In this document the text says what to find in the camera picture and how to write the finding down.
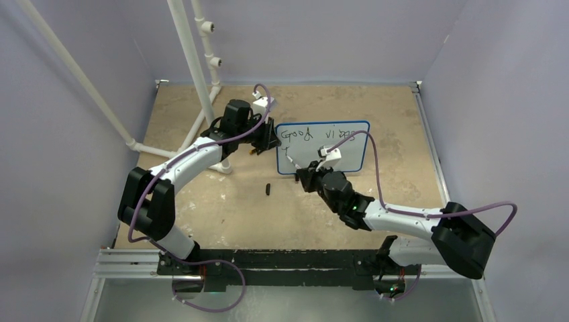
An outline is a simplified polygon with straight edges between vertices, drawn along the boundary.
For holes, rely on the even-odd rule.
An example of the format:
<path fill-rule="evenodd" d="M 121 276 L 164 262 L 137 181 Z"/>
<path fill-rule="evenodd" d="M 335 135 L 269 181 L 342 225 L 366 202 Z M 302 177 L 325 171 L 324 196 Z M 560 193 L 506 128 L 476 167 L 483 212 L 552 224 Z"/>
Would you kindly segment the white marker pen black cap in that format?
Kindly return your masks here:
<path fill-rule="evenodd" d="M 297 164 L 288 154 L 285 154 L 287 160 L 295 167 L 295 169 L 301 169 L 301 166 Z"/>

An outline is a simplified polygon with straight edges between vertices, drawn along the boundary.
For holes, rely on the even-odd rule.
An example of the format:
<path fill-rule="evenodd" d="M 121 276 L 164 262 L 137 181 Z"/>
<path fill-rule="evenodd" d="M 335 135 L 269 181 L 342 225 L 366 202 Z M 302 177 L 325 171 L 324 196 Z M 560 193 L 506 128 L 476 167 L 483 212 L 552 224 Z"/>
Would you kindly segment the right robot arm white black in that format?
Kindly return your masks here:
<path fill-rule="evenodd" d="M 459 203 L 421 209 L 383 204 L 354 190 L 343 172 L 319 169 L 317 162 L 298 168 L 296 175 L 306 193 L 317 193 L 332 213 L 348 227 L 391 231 L 377 254 L 386 273 L 411 265 L 445 265 L 474 280 L 484 275 L 497 235 Z"/>

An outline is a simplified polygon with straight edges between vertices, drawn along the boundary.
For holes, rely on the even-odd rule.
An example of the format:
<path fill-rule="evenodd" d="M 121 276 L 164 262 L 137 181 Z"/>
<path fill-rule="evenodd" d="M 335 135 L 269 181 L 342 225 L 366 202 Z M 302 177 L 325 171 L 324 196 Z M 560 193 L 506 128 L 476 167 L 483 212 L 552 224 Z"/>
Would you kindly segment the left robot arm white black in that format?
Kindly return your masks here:
<path fill-rule="evenodd" d="M 127 176 L 117 218 L 133 231 L 174 256 L 183 274 L 196 272 L 200 246 L 175 223 L 175 197 L 192 179 L 223 162 L 239 145 L 250 144 L 256 153 L 279 146 L 274 120 L 268 113 L 274 99 L 261 97 L 253 103 L 232 99 L 221 117 L 203 131 L 187 149 L 149 170 L 135 167 Z"/>

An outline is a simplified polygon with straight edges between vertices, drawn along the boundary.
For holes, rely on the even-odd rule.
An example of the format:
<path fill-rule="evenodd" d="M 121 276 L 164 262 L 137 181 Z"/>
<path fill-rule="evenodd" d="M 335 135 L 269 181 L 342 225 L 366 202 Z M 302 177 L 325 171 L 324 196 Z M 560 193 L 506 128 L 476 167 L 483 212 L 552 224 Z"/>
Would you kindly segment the blue framed whiteboard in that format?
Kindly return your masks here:
<path fill-rule="evenodd" d="M 355 131 L 370 131 L 370 123 L 365 120 L 281 123 L 275 130 L 281 141 L 276 151 L 277 172 L 292 175 L 296 169 L 285 154 L 301 168 L 305 168 L 311 161 L 319 159 L 317 151 L 320 147 L 332 147 Z M 334 169 L 344 172 L 361 170 L 367 144 L 368 137 L 365 134 L 349 138 L 339 147 L 342 159 Z"/>

